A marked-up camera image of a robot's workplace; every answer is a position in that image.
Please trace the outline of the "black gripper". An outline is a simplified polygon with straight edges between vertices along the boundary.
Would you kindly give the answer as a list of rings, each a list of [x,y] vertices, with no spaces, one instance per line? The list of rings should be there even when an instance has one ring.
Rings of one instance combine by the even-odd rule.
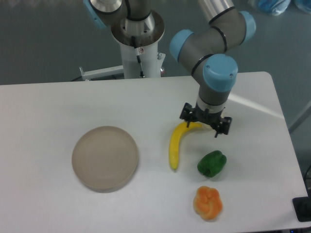
[[[189,103],[185,103],[180,114],[180,119],[186,122],[186,127],[190,126],[191,122],[201,122],[210,125],[215,131],[215,138],[218,135],[228,135],[230,125],[232,123],[231,117],[221,117],[224,105],[207,105],[196,103],[195,108]]]

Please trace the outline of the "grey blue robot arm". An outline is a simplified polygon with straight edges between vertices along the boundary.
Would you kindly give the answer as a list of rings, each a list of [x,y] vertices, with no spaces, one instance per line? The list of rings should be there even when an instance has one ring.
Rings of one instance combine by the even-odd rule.
[[[230,0],[200,1],[209,28],[202,34],[179,31],[170,42],[172,57],[199,84],[196,105],[186,103],[180,118],[201,122],[216,134],[228,134],[232,119],[222,117],[235,84],[238,66],[226,51],[249,40],[256,31],[254,18],[237,11]],[[85,6],[99,27],[110,27],[119,43],[126,79],[160,77],[163,55],[157,45],[164,35],[162,17],[148,0],[86,0]]]

